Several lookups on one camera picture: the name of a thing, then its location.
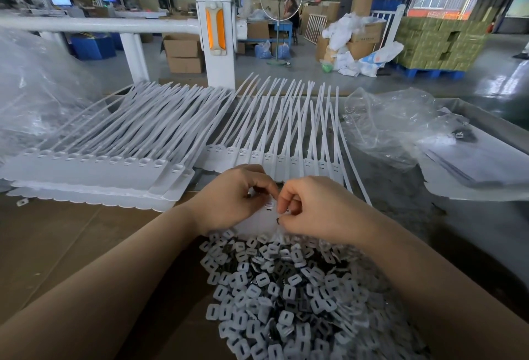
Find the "pallet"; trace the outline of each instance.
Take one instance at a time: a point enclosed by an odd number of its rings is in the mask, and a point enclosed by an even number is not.
[[[414,78],[418,72],[426,73],[428,78],[439,78],[441,75],[447,75],[453,80],[459,80],[465,76],[462,70],[441,70],[441,69],[408,69],[398,63],[392,63],[394,68],[403,72],[408,78]]]

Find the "orange reflector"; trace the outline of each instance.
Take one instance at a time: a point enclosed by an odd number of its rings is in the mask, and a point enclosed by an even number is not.
[[[207,22],[207,35],[209,38],[209,49],[213,49],[213,31],[211,27],[211,16],[209,15],[209,10],[206,9],[206,22]]]
[[[217,32],[218,46],[222,49],[226,49],[226,39],[224,38],[224,16],[222,9],[217,12]]]

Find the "blue table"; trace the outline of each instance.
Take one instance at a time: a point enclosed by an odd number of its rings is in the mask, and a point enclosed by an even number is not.
[[[264,21],[264,20],[248,20],[248,23],[259,23],[261,21]],[[268,20],[268,24],[273,24],[274,31],[277,32],[277,25],[278,25],[277,21]],[[281,20],[281,22],[279,23],[279,30],[288,32],[288,42],[285,42],[285,43],[288,43],[288,46],[290,47],[292,43],[292,22],[290,20]],[[244,42],[266,42],[266,41],[274,42],[275,39],[276,39],[275,36],[269,37],[266,39],[265,38],[248,38]]]

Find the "forearm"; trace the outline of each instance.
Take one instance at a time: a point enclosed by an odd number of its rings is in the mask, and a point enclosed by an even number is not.
[[[185,206],[175,207],[50,290],[0,328],[2,356],[113,358],[166,270],[195,238],[193,223]]]
[[[529,326],[426,243],[373,218],[362,249],[407,304],[436,358],[522,358]]]

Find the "hand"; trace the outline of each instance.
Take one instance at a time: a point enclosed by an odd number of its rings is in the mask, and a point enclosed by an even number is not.
[[[261,165],[240,165],[223,172],[200,193],[182,204],[193,214],[198,232],[205,235],[228,229],[252,216],[270,197],[276,200],[279,189]],[[258,192],[248,197],[248,190]]]
[[[376,209],[322,176],[287,181],[279,194],[279,223],[290,233],[325,239],[331,243],[355,244],[378,216]]]

